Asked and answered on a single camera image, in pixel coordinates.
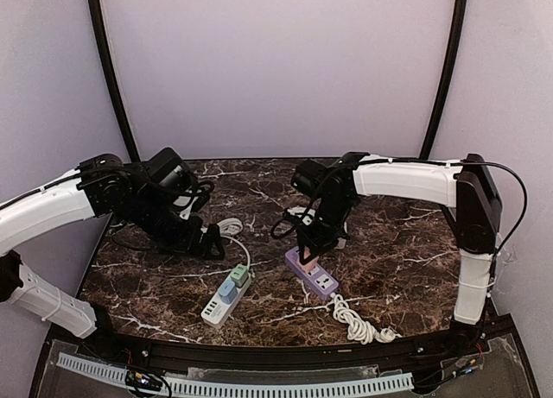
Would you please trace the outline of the white power strip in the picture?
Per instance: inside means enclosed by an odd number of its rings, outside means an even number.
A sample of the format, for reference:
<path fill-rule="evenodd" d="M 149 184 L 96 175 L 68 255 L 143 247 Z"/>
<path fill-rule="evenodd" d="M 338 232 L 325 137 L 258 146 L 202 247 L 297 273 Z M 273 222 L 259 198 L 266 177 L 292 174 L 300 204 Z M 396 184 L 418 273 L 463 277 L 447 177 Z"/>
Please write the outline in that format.
<path fill-rule="evenodd" d="M 245 292 L 251 285 L 251 278 L 242 288 L 237 288 L 238 295 L 231 305 L 224 304 L 218 296 L 218 288 L 212 298 L 207 302 L 200 313 L 202 320 L 209 326 L 215 329 L 221 329 L 228 320 L 238 303 L 241 301 Z"/>

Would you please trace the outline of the white cube socket adapter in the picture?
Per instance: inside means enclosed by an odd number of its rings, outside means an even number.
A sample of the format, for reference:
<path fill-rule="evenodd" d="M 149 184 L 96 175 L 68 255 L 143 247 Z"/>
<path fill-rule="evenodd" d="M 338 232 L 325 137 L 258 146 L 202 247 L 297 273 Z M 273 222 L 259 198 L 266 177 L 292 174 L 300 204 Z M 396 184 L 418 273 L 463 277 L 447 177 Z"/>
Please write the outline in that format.
<path fill-rule="evenodd" d="M 337 244 L 336 244 L 335 248 L 337 250 L 343 250 L 345 247 L 346 247 L 346 239 L 345 238 L 339 238 L 337 240 Z"/>

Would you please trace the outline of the purple power strip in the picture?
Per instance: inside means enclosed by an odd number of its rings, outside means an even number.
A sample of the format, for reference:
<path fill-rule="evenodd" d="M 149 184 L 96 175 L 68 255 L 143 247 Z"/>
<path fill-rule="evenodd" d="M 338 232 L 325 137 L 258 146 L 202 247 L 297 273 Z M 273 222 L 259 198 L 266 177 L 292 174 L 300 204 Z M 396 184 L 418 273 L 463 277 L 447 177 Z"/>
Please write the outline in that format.
<path fill-rule="evenodd" d="M 329 300 L 337 294 L 339 283 L 324 268 L 315 265 L 306 272 L 300 267 L 297 247 L 285 253 L 285 263 L 321 300 Z"/>

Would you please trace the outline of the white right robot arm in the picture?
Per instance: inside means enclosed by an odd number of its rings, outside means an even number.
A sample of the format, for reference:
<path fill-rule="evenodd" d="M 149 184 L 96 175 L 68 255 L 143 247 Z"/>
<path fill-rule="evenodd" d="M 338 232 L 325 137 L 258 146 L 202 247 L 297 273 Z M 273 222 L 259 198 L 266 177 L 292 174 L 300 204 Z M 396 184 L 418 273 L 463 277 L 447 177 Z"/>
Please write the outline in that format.
<path fill-rule="evenodd" d="M 478 154 L 431 161 L 350 152 L 329 165 L 302 161 L 291 185 L 308 197 L 306 212 L 312 218 L 294 225 L 299 263 L 306 266 L 347 240 L 348 218 L 366 199 L 407 203 L 416 212 L 435 208 L 461 260 L 453 319 L 476 325 L 493 286 L 495 263 L 524 219 L 520 215 L 505 235 L 500 233 L 503 202 L 494 169 L 521 181 L 509 167 Z"/>

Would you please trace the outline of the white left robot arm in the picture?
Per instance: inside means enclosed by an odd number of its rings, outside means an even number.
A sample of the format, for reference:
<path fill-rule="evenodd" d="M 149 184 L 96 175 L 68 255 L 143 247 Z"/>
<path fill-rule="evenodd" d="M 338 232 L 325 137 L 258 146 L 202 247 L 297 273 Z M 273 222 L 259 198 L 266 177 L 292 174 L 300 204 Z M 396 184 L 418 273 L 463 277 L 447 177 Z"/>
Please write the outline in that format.
<path fill-rule="evenodd" d="M 1 300 L 76 338 L 111 332 L 104 307 L 78 300 L 42 279 L 16 248 L 63 226 L 115 215 L 145 232 L 164 253 L 222 260 L 220 227 L 204 224 L 198 215 L 213 189 L 172 148 L 147 161 L 124 163 L 112 154 L 82 161 L 1 205 Z"/>

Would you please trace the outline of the blue plug adapter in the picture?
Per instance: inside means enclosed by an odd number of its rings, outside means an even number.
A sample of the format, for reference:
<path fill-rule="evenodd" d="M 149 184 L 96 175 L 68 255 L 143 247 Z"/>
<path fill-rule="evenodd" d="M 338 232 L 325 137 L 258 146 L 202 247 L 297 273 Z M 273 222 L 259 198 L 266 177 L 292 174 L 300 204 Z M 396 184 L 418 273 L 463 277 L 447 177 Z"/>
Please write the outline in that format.
<path fill-rule="evenodd" d="M 233 280 L 225 280 L 218 288 L 218 296 L 226 305 L 231 305 L 238 295 L 236 283 Z"/>

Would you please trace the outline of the green plug adapter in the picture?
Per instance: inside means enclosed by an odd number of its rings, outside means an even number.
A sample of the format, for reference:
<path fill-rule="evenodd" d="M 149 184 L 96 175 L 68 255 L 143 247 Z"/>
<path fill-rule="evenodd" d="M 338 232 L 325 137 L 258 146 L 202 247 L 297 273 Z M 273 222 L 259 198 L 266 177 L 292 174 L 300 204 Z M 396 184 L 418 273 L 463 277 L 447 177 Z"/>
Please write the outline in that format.
<path fill-rule="evenodd" d="M 244 264 L 238 264 L 230 273 L 230 279 L 237 288 L 242 288 L 250 278 L 250 270 Z"/>

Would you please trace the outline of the pink plug adapter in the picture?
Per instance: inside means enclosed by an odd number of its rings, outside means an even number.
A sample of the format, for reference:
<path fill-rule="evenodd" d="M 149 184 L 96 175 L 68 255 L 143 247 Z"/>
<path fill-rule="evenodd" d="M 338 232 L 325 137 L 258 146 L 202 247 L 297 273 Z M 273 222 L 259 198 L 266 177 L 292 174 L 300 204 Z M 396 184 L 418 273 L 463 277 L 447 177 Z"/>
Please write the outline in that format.
<path fill-rule="evenodd" d="M 318 261 L 318 256 L 305 254 L 298 259 L 297 265 L 304 273 L 309 274 L 318 266 Z"/>

